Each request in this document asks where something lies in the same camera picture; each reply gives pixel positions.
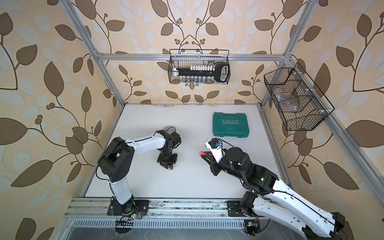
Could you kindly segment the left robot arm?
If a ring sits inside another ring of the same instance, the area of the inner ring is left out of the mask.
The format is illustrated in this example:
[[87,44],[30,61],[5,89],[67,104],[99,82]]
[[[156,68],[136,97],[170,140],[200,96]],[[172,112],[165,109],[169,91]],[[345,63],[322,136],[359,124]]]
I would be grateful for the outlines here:
[[165,130],[158,130],[151,136],[136,140],[114,138],[98,161],[98,167],[108,177],[114,200],[120,206],[129,205],[134,200],[127,179],[134,157],[152,150],[159,150],[157,163],[165,169],[172,170],[178,158],[173,150],[181,142],[177,132],[168,133]]

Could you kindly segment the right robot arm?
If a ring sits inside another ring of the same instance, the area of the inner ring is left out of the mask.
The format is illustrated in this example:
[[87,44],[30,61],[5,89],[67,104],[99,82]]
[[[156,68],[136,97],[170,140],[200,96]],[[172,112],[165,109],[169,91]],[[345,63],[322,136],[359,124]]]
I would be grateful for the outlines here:
[[238,178],[247,190],[242,212],[262,216],[295,231],[307,240],[342,240],[345,217],[330,213],[309,202],[269,169],[254,164],[242,149],[210,148],[200,152],[214,176],[227,173]]

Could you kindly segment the black white tool in basket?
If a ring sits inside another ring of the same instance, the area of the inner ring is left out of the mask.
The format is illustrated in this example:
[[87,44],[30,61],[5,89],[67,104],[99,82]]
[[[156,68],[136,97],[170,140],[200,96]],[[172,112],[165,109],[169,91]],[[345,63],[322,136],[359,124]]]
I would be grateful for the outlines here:
[[212,65],[194,65],[187,67],[172,67],[168,71],[171,83],[227,84],[231,69],[229,63],[213,63]]

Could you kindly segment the plastic bag in basket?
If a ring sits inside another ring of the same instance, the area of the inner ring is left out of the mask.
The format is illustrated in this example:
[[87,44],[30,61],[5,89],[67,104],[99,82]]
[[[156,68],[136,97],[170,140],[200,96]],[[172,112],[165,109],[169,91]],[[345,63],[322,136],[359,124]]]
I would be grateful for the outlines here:
[[298,97],[285,93],[281,88],[274,89],[274,94],[283,112],[298,112],[300,110]]

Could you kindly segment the green tool case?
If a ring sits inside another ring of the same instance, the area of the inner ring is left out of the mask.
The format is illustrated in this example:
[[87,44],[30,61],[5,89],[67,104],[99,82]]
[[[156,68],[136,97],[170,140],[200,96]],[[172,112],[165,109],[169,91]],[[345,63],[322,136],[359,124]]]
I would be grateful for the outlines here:
[[247,138],[250,134],[248,119],[244,113],[213,114],[213,135],[215,137]]

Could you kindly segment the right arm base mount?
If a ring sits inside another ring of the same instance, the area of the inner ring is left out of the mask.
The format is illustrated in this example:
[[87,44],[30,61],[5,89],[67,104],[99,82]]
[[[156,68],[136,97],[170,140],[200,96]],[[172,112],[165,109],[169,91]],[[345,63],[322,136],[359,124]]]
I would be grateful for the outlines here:
[[241,200],[227,201],[227,209],[229,217],[255,217],[254,201],[263,195],[258,195],[253,192],[245,192]]

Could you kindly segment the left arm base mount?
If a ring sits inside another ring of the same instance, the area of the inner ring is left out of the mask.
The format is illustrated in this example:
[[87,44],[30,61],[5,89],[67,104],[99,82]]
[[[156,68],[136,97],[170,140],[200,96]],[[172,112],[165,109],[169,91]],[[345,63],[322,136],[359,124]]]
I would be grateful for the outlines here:
[[107,211],[108,216],[128,216],[140,219],[149,210],[149,200],[138,200],[132,197],[125,204],[120,204],[116,197],[111,197],[111,203]]

